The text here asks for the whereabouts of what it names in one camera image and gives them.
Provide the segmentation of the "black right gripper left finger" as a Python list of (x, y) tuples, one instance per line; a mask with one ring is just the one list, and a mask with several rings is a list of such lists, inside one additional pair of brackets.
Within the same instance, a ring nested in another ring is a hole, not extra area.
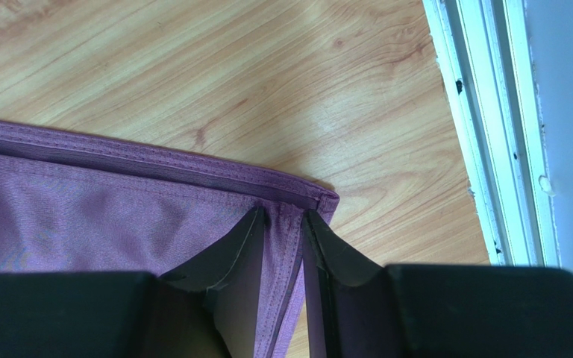
[(252, 357), (266, 211), (157, 276), (0, 274), (0, 357)]

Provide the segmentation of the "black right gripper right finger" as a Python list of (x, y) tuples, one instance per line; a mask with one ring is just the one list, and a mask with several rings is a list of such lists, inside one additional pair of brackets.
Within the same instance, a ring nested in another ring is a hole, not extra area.
[(302, 219), (312, 357), (573, 357), (573, 274), (379, 266), (315, 211)]

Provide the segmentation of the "purple cloth napkin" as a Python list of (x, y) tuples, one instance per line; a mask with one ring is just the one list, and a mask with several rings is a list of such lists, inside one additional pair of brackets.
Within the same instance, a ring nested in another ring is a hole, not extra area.
[(253, 357), (283, 357), (304, 302), (301, 221), (339, 196), (283, 172), (0, 121), (0, 272), (172, 270), (266, 210)]

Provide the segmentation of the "aluminium frame rail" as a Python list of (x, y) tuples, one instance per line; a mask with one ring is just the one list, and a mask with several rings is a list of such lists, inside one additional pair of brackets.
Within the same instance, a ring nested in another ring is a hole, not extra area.
[(523, 1), (425, 1), (489, 261), (561, 263)]

